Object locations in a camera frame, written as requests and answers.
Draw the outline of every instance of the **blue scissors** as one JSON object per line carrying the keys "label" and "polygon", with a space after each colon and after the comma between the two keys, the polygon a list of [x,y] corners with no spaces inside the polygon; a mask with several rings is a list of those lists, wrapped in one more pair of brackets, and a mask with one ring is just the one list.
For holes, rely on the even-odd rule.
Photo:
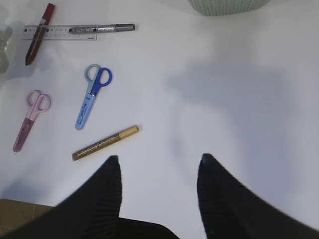
{"label": "blue scissors", "polygon": [[[92,68],[97,68],[97,71],[95,73],[94,78],[90,78],[90,70]],[[101,78],[103,75],[103,72],[107,71],[109,73],[109,79],[107,82],[105,83],[101,83]],[[110,82],[112,81],[113,75],[112,72],[106,68],[106,67],[100,67],[99,65],[93,64],[88,66],[85,71],[84,71],[84,77],[86,79],[86,81],[88,82],[88,89],[86,91],[86,95],[84,97],[84,101],[78,116],[78,119],[76,120],[75,123],[75,128],[77,130],[81,130],[85,123],[86,120],[88,119],[91,109],[94,105],[96,96],[99,92],[99,90],[104,87],[104,86],[108,86],[110,84]]]}

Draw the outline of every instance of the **brown floor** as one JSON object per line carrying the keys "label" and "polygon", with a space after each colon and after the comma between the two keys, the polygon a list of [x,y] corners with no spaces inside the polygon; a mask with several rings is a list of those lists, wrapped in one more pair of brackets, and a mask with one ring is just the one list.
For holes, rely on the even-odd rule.
{"label": "brown floor", "polygon": [[50,209],[49,206],[0,199],[0,237]]}

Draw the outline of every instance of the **scissor handle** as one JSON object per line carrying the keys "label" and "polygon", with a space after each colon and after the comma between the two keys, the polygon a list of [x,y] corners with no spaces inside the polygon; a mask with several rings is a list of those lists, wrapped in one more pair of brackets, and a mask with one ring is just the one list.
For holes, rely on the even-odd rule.
{"label": "scissor handle", "polygon": [[[107,80],[107,82],[101,83],[101,79],[102,79],[102,75],[103,75],[104,71],[107,71],[109,73],[109,79]],[[111,83],[112,79],[113,79],[113,74],[112,74],[110,69],[108,69],[106,67],[100,68],[100,70],[96,76],[96,81],[93,85],[93,89],[91,91],[91,94],[96,96],[97,93],[99,92],[100,88],[104,87],[104,86],[108,86]]]}
{"label": "scissor handle", "polygon": [[[96,72],[95,72],[95,75],[93,78],[90,77],[89,73],[90,73],[90,70],[92,68],[97,68]],[[98,73],[99,73],[99,70],[101,69],[101,67],[97,64],[92,64],[92,65],[89,65],[85,71],[84,71],[84,78],[85,80],[88,82],[88,89],[86,91],[86,93],[91,93],[92,89],[93,89],[93,85],[94,85],[94,82],[95,82],[95,79],[96,77],[98,76]]]}
{"label": "scissor handle", "polygon": [[[32,96],[36,94],[36,98],[34,102],[32,101]],[[48,100],[47,104],[45,104],[44,108],[41,108],[44,100]],[[50,96],[43,94],[39,90],[31,91],[26,97],[26,103],[29,105],[29,110],[26,113],[26,118],[35,121],[39,113],[43,113],[49,110],[51,107],[51,98]]]}

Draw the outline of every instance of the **silver pen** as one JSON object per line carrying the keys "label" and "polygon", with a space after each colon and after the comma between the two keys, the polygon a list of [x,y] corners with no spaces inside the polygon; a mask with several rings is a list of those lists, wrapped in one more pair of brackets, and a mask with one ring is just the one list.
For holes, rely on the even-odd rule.
{"label": "silver pen", "polygon": [[112,25],[82,25],[69,29],[71,34],[111,33],[122,31],[135,31],[135,24],[112,24]]}

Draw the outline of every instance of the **pen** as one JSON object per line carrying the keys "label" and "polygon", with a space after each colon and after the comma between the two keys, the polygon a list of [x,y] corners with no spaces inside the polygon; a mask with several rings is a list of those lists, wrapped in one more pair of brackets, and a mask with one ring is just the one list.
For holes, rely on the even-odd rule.
{"label": "pen", "polygon": [[128,129],[125,129],[121,132],[118,132],[110,137],[107,137],[97,143],[94,143],[93,145],[90,145],[88,147],[85,147],[75,153],[72,154],[73,161],[79,160],[85,156],[88,156],[96,151],[99,151],[102,148],[105,148],[113,143],[116,143],[118,141],[121,141],[124,138],[127,138],[137,132],[139,132],[140,129],[137,125],[132,126]]}
{"label": "pen", "polygon": [[[55,9],[55,5],[49,3],[48,6],[46,7],[46,10],[44,12],[44,15],[39,23],[39,26],[47,26],[49,25],[53,12]],[[34,59],[36,54],[38,53],[38,50],[40,48],[40,45],[42,43],[43,36],[45,34],[46,28],[45,27],[38,27],[35,31],[33,40],[31,42],[31,45],[29,47],[28,53],[25,56],[25,65],[28,66],[30,65]]]}
{"label": "pen", "polygon": [[111,33],[122,31],[135,31],[135,24],[87,25],[74,26],[69,29],[71,34]]}

